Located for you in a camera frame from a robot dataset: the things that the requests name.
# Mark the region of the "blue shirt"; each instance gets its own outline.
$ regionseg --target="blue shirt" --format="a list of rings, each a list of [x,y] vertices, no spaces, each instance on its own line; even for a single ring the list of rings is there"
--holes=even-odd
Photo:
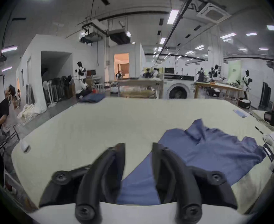
[[[219,129],[205,127],[195,120],[187,130],[167,130],[160,144],[174,151],[187,166],[207,171],[220,171],[233,185],[251,168],[262,162],[266,154],[254,138],[228,135]],[[158,205],[151,153],[123,181],[118,204]]]

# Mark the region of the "ceiling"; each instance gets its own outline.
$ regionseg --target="ceiling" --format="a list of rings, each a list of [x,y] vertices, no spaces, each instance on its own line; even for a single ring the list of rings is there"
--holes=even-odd
[[[5,39],[5,45],[21,44],[20,52],[24,52],[35,34],[50,34],[68,38],[81,31],[90,16],[93,0],[18,0],[12,17],[26,17],[26,21],[10,24]],[[110,5],[105,6],[100,0],[94,0],[92,15],[97,19],[114,14],[130,11],[165,11],[181,9],[183,1],[180,0],[108,0]],[[178,23],[174,33],[167,43],[167,47],[174,49],[173,53],[185,54],[199,45],[205,45],[194,56],[207,54],[208,33],[216,36],[221,43],[225,56],[228,55],[259,55],[274,57],[274,31],[269,31],[266,25],[274,25],[273,12],[265,8],[258,0],[204,0],[224,7],[231,17],[219,24],[197,17],[194,9],[187,9]],[[193,0],[196,8],[201,1]],[[125,24],[130,31],[132,42],[142,43],[145,53],[153,53],[159,47],[162,37],[167,37],[172,26],[167,24],[169,15],[146,14],[119,17],[108,20],[109,29],[119,29],[119,21]],[[220,36],[235,32],[237,35],[230,42],[222,42]],[[248,32],[257,32],[255,36],[246,36]],[[261,51],[260,47],[267,47],[269,51]]]

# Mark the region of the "doorway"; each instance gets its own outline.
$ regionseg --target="doorway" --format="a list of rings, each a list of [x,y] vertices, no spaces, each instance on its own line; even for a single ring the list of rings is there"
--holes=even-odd
[[[123,78],[130,77],[130,62],[128,53],[114,55],[114,77],[119,71],[122,71]]]

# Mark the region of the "white machine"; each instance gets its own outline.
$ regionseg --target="white machine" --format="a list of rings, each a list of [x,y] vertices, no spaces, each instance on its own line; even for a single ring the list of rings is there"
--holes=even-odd
[[[194,77],[164,74],[163,99],[194,98]]]

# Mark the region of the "stool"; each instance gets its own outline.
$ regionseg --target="stool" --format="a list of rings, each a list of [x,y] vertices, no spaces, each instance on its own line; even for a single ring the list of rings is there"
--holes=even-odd
[[[97,93],[105,92],[104,84],[98,83],[98,84],[95,84],[95,87],[96,87]]]

